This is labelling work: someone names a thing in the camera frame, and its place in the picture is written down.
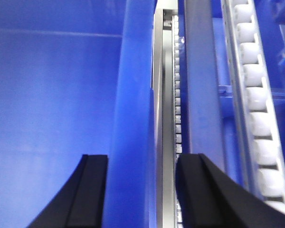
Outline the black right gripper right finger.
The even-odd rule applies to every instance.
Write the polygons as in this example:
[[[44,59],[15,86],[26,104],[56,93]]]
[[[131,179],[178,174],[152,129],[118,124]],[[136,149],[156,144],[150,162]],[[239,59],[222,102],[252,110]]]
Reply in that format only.
[[[285,228],[285,214],[235,183],[204,154],[179,156],[177,197],[185,228]]]

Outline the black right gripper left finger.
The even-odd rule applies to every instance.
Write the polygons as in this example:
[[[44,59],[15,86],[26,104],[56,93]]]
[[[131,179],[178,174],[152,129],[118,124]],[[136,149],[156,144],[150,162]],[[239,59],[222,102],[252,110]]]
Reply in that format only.
[[[30,228],[100,228],[108,157],[84,154],[64,186]]]

